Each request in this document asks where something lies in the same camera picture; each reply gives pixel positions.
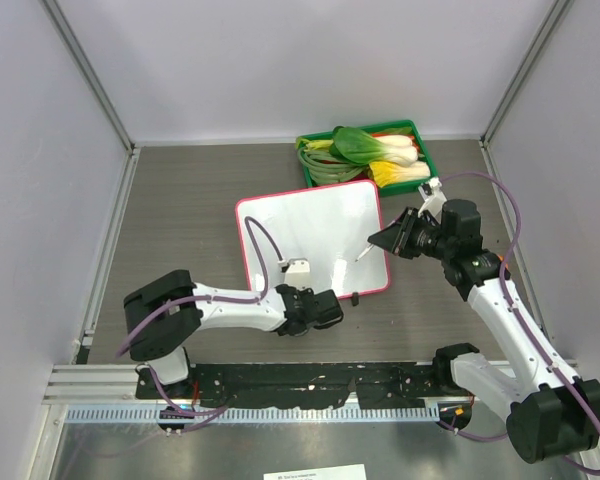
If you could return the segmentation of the magenta capped whiteboard marker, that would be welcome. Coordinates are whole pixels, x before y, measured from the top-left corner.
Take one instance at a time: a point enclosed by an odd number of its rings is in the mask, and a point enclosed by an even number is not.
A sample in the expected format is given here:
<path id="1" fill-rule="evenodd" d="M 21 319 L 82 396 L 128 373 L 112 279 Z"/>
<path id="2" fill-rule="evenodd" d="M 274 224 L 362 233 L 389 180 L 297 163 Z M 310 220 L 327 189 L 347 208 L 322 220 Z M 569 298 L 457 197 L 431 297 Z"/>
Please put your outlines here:
<path id="1" fill-rule="evenodd" d="M 359 262 L 362 258 L 364 258 L 373 248 L 372 244 L 368 244 L 364 250 L 356 257 L 355 262 Z"/>

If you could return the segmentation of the pink framed whiteboard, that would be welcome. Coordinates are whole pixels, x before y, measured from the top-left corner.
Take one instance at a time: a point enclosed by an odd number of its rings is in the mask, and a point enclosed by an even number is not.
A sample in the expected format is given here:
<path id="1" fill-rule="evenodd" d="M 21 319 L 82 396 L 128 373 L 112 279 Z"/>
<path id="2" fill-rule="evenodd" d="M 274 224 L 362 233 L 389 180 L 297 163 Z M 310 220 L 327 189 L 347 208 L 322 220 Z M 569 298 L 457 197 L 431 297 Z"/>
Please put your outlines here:
<path id="1" fill-rule="evenodd" d="M 340 299 L 379 293 L 390 285 L 386 254 L 378 248 L 359 262 L 367 238 L 381 230 L 379 194 L 362 180 L 252 197 L 235 207 L 247 285 L 283 282 L 279 259 L 306 258 L 311 288 Z"/>

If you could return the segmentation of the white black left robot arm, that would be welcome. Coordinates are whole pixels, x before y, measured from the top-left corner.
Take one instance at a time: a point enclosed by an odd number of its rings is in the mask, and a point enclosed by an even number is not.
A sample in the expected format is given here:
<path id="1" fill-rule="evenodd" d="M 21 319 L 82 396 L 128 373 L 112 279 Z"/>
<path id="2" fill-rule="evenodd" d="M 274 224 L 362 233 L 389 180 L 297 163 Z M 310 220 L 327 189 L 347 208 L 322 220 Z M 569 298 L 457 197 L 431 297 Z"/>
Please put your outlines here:
<path id="1" fill-rule="evenodd" d="M 261 291 L 219 289 L 174 270 L 123 300 L 127 336 L 116 355 L 146 363 L 170 398 L 185 397 L 193 385 L 184 342 L 199 331 L 248 328 L 279 336 L 328 329 L 344 318 L 331 290 L 316 293 L 286 283 Z"/>

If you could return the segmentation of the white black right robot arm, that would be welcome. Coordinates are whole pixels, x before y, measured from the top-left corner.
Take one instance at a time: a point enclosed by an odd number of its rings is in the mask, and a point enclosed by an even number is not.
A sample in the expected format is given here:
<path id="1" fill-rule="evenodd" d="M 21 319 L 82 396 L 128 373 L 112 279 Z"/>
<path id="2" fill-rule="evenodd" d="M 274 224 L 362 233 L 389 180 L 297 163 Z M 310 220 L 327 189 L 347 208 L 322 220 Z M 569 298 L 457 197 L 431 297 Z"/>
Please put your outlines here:
<path id="1" fill-rule="evenodd" d="M 487 325 L 514 372 L 508 376 L 476 347 L 456 344 L 436 352 L 431 380 L 437 391 L 477 396 L 529 464 L 597 447 L 600 383 L 582 379 L 544 336 L 503 261 L 484 248 L 474 202 L 448 200 L 438 217 L 406 208 L 368 241 L 401 258 L 440 261 L 445 279 Z"/>

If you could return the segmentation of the yellow leaf cabbage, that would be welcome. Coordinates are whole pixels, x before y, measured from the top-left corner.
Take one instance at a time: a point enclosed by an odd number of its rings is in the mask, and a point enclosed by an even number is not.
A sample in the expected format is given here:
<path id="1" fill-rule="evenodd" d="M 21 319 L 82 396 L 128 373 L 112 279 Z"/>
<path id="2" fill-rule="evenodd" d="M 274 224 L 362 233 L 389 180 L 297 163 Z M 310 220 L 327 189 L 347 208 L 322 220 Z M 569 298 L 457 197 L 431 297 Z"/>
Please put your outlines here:
<path id="1" fill-rule="evenodd" d="M 431 171 L 426 162 L 400 165 L 389 161 L 374 161 L 369 165 L 370 178 L 380 188 L 399 183 L 428 179 Z"/>

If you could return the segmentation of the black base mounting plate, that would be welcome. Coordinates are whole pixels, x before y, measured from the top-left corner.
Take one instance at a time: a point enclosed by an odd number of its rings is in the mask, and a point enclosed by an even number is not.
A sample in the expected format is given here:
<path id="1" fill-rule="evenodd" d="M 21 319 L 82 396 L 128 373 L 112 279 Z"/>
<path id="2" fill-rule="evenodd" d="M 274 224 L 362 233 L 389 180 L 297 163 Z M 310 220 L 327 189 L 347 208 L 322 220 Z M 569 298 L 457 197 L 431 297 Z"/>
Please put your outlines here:
<path id="1" fill-rule="evenodd" d="M 189 377 L 163 387 L 172 400 L 202 407 L 338 409 L 354 394 L 363 409 L 422 407 L 426 398 L 467 397 L 416 362 L 196 364 Z"/>

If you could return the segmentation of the green long beans bundle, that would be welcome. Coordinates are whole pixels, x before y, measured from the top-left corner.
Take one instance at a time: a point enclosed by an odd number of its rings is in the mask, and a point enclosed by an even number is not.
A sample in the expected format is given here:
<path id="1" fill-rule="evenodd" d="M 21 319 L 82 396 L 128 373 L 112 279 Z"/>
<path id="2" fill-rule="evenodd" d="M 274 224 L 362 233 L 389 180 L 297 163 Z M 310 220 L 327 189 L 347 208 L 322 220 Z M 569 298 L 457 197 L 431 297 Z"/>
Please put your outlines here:
<path id="1" fill-rule="evenodd" d="M 296 140 L 298 160 L 316 186 L 352 181 L 365 175 L 366 168 L 342 157 L 332 139 Z"/>

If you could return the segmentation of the green bok choy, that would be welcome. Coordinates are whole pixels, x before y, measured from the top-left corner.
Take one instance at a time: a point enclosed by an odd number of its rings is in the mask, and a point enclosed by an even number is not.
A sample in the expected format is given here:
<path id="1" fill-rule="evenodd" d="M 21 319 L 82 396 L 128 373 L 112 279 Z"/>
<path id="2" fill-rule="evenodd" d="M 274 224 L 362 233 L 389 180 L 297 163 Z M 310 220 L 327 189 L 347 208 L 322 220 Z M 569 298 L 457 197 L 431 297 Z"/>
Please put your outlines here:
<path id="1" fill-rule="evenodd" d="M 367 166 L 374 161 L 410 165 L 420 160 L 419 151 L 413 147 L 386 145 L 370 133 L 355 127 L 336 127 L 332 140 L 342 157 L 359 166 Z"/>

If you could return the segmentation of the red chili pepper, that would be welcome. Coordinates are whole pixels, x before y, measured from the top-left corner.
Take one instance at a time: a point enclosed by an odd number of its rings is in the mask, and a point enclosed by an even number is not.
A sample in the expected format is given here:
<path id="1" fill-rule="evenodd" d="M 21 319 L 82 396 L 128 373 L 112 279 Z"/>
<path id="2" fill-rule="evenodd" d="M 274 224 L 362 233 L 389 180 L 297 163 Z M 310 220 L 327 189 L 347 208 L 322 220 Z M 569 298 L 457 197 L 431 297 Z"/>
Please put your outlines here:
<path id="1" fill-rule="evenodd" d="M 400 148 L 413 147 L 416 151 L 420 151 L 420 147 L 417 144 L 415 137 L 410 134 L 402 132 L 376 132 L 372 133 L 371 136 L 389 146 Z"/>

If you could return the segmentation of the white paper label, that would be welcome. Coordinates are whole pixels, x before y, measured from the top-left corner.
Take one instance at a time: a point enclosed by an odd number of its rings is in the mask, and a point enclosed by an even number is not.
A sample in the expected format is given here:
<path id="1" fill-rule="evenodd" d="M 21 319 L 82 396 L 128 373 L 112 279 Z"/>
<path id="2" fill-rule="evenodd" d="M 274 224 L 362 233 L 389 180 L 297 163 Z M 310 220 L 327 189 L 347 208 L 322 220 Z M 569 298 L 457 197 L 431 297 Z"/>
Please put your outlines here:
<path id="1" fill-rule="evenodd" d="M 266 473 L 264 480 L 366 480 L 363 464 Z"/>

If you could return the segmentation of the right aluminium frame post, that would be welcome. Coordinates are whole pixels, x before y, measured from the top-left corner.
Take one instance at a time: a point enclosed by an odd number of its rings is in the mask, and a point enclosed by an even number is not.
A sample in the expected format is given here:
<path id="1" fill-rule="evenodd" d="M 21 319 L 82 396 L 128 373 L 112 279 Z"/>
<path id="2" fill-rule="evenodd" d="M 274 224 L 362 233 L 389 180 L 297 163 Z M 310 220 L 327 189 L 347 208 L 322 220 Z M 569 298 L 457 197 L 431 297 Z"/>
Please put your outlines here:
<path id="1" fill-rule="evenodd" d="M 533 36 L 528 49 L 480 138 L 481 145 L 484 148 L 487 148 L 492 143 L 518 95 L 523 90 L 540 61 L 547 45 L 566 18 L 573 4 L 573 0 L 555 0 L 551 3 L 549 10 Z"/>

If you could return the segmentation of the aluminium frame post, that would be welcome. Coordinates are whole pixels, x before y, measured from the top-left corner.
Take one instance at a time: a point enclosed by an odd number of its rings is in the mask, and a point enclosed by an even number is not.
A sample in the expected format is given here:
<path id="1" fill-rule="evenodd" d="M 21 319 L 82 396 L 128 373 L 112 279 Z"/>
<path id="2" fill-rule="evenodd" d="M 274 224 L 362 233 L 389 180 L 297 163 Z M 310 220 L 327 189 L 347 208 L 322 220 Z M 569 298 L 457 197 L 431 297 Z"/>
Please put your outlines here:
<path id="1" fill-rule="evenodd" d="M 533 36 L 528 49 L 480 138 L 481 145 L 484 148 L 487 148 L 492 143 L 518 95 L 523 90 L 540 61 L 547 45 L 566 18 L 573 4 L 573 0 L 555 0 L 551 3 L 549 10 Z"/>
<path id="2" fill-rule="evenodd" d="M 134 150 L 135 144 L 118 115 L 113 102 L 106 93 L 105 88 L 90 62 L 86 51 L 79 41 L 74 29 L 65 15 L 61 5 L 56 0 L 40 0 L 41 7 L 48 16 L 51 24 L 58 33 L 62 43 L 67 49 L 74 65 L 85 80 L 89 90 L 101 108 L 106 120 L 113 128 L 114 133 L 127 153 Z"/>

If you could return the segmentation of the left aluminium frame post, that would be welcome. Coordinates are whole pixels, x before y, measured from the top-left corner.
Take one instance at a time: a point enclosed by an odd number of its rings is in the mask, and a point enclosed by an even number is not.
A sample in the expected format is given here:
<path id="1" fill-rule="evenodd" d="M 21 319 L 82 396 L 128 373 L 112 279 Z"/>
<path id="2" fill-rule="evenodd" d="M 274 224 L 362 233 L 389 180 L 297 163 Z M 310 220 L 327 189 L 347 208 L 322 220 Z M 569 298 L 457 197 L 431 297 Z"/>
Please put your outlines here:
<path id="1" fill-rule="evenodd" d="M 74 29 L 65 15 L 61 5 L 56 0 L 40 0 L 41 7 L 48 16 L 51 24 L 58 33 L 62 43 L 67 49 L 74 65 L 85 80 L 89 90 L 101 108 L 106 120 L 113 128 L 114 133 L 127 153 L 134 150 L 135 144 L 118 115 L 113 102 L 106 93 L 105 88 L 90 62 L 86 51 L 79 41 Z"/>

